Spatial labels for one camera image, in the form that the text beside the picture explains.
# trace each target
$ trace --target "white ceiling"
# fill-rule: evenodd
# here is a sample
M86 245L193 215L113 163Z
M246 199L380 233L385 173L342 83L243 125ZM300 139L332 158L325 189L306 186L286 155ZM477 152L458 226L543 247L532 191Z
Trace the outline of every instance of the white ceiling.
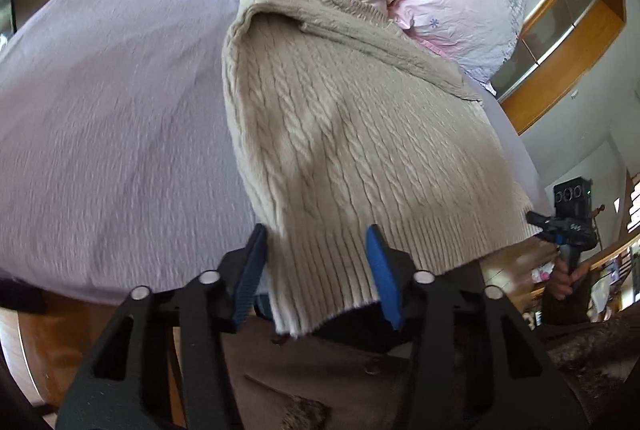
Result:
M543 186L568 172L609 136L621 111L640 115L640 0L626 0L626 26L604 56L523 135ZM640 136L634 147L640 151Z

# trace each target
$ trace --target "blue gripper pad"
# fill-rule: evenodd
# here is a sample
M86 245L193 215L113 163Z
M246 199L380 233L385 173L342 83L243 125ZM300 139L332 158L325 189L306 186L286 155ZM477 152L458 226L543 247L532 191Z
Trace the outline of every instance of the blue gripper pad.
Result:
M236 327L249 316L254 304L255 290L258 289L262 270L267 262L267 229L264 225L255 226L244 251L246 262L234 291L235 309L232 320Z
M404 324L402 294L389 263L392 250L377 225L371 225L367 229L366 251L373 280L376 282L380 295L382 312L386 320L397 331Z

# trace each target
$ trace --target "pink pillow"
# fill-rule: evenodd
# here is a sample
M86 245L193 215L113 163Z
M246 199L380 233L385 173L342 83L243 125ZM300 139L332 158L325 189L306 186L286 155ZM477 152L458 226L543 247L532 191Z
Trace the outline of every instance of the pink pillow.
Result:
M525 0L395 0L389 17L422 46L488 82L513 54Z

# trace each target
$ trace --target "hand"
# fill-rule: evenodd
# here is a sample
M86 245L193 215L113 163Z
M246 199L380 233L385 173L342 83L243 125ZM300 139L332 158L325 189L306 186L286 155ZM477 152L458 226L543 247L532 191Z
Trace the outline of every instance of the hand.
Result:
M549 282L546 283L546 291L556 300L564 300L573 294L572 285L589 272L590 263L580 264L571 275L566 263L560 257L556 258L555 264Z

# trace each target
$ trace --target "bed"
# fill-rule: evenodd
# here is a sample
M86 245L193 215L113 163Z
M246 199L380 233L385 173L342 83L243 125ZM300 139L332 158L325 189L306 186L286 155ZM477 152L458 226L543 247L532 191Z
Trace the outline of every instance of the bed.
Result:
M0 57L0 269L116 304L141 283L181 287L244 245L257 218L222 88L206 85L219 78L237 9L238 0L52 0L18 31ZM473 85L515 181L548 212L523 143ZM104 123L114 111L116 138Z

